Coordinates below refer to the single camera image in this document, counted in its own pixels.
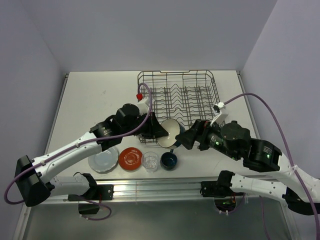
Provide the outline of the cream bowl with dark exterior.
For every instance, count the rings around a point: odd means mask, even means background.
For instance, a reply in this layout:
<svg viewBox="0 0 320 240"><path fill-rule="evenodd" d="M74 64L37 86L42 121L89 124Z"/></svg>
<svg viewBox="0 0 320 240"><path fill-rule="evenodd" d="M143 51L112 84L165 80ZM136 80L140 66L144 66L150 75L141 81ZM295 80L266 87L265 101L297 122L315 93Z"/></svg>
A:
<svg viewBox="0 0 320 240"><path fill-rule="evenodd" d="M161 123L161 126L168 132L168 136L157 138L157 144L165 149L176 149L181 143L176 140L176 136L184 133L185 127L173 118L166 119Z"/></svg>

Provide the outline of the clear faceted glass tumbler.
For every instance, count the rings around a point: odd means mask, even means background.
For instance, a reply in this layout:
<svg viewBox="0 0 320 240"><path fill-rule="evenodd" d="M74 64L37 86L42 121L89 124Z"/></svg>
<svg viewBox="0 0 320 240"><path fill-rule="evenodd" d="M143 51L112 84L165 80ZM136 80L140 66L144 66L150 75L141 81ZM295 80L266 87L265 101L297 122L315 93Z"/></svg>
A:
<svg viewBox="0 0 320 240"><path fill-rule="evenodd" d="M153 151L148 151L142 155L141 164L148 173L154 173L160 165L160 157Z"/></svg>

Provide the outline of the dark blue mug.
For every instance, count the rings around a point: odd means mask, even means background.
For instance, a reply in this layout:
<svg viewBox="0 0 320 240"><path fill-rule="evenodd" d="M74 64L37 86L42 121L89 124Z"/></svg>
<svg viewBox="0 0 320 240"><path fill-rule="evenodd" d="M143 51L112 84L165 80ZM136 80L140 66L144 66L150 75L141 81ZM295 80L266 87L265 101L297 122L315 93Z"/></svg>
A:
<svg viewBox="0 0 320 240"><path fill-rule="evenodd" d="M175 155L174 150L165 152L160 157L160 166L166 171L173 171L177 167L178 157Z"/></svg>

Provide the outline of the pale blue scalloped plate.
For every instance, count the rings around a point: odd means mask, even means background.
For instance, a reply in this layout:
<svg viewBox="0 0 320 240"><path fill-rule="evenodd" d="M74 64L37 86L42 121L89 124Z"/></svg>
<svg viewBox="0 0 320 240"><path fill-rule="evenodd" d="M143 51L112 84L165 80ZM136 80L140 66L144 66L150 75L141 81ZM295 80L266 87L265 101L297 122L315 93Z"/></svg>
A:
<svg viewBox="0 0 320 240"><path fill-rule="evenodd" d="M102 174L112 170L118 164L118 159L119 151L113 146L88 157L88 165L93 171Z"/></svg>

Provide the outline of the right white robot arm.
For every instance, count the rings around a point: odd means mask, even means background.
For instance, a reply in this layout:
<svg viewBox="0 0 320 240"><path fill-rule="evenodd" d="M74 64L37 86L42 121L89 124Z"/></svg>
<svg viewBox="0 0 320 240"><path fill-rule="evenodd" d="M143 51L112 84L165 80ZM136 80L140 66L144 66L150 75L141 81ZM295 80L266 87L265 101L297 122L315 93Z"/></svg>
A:
<svg viewBox="0 0 320 240"><path fill-rule="evenodd" d="M189 130L175 138L188 150L198 142L197 148L201 151L212 148L232 160L241 160L249 170L272 177L268 181L222 170L216 181L202 182L203 197L225 198L246 193L285 203L291 211L301 215L320 212L319 179L291 166L278 147L267 140L252 138L250 130L237 121L219 126L207 120L196 120Z"/></svg>

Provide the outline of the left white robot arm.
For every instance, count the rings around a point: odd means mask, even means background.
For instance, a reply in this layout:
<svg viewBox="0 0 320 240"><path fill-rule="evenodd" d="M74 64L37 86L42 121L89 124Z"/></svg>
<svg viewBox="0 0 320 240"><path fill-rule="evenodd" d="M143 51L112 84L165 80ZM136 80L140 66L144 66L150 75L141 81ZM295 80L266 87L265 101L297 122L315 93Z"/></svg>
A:
<svg viewBox="0 0 320 240"><path fill-rule="evenodd" d="M127 103L116 114L97 123L83 136L64 147L33 159L26 155L19 158L14 182L22 202L28 207L39 205L56 195L79 195L91 200L96 197L98 188L89 173L67 177L62 181L54 181L54 178L79 161L120 144L124 137L156 139L168 134L154 112L143 113L136 105Z"/></svg>

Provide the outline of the orange-red saucer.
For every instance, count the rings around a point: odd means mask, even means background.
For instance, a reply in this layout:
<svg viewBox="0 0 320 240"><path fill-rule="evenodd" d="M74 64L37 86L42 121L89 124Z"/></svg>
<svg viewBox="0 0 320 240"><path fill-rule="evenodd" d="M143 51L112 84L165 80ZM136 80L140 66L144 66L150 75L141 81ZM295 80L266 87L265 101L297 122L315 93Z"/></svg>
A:
<svg viewBox="0 0 320 240"><path fill-rule="evenodd" d="M139 149L128 147L119 154L118 164L122 169L132 172L141 166L142 156L143 153Z"/></svg>

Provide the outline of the aluminium mounting rail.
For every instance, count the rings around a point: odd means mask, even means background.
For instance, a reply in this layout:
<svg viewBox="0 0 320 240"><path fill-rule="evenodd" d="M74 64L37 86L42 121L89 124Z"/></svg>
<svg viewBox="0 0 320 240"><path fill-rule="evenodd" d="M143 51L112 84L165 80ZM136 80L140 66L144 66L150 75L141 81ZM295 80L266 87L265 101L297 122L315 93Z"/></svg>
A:
<svg viewBox="0 0 320 240"><path fill-rule="evenodd" d="M244 168L240 161L208 158L199 162L186 159L179 161L177 168L171 171L158 167L155 172L147 172L142 166L137 170L127 171L117 164L112 170L104 173L93 171L82 160L57 175L54 181L65 181L68 177L90 174L97 185L113 185L112 200L103 202L196 200L202 197L201 182L217 180L223 170L243 175L245 178L266 179L268 183L272 182L270 176ZM50 196L44 202L53 198L65 198L68 201L68 195Z"/></svg>

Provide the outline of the right black base bracket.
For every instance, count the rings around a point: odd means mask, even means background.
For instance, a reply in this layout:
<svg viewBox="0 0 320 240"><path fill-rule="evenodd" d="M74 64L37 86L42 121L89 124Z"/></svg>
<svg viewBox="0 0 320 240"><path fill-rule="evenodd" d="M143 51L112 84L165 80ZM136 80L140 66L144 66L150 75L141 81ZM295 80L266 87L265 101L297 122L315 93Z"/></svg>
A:
<svg viewBox="0 0 320 240"><path fill-rule="evenodd" d="M229 189L217 185L217 181L201 181L200 194L204 198L226 198L232 195Z"/></svg>

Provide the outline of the black base bracket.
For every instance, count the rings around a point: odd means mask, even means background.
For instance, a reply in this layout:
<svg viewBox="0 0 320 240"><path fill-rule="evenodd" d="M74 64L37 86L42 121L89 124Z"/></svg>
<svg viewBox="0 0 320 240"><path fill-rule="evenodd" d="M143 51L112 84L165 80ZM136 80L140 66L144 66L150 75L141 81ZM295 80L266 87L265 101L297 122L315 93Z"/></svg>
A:
<svg viewBox="0 0 320 240"><path fill-rule="evenodd" d="M200 194L204 198L226 198L232 195L229 189L217 185L217 181L201 181Z"/></svg>
<svg viewBox="0 0 320 240"><path fill-rule="evenodd" d="M108 210L106 218L112 214L109 206L106 206L103 201L110 201L113 199L114 186L112 184L101 184L90 188L83 195L69 194L67 200L69 202L85 202L78 204L78 212L81 216L92 219L99 210Z"/></svg>

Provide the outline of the left black base bracket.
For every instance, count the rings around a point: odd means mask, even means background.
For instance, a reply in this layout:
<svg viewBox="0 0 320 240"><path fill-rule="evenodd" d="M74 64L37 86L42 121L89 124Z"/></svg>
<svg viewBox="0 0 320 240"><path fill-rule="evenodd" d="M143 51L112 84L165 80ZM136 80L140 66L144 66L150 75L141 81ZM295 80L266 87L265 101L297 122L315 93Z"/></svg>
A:
<svg viewBox="0 0 320 240"><path fill-rule="evenodd" d="M112 184L101 184L90 188L83 195L69 194L67 200L69 202L85 202L78 204L78 212L81 216L92 219L99 210L108 210L106 218L112 214L109 206L106 206L103 201L110 201L113 199L114 186Z"/></svg>

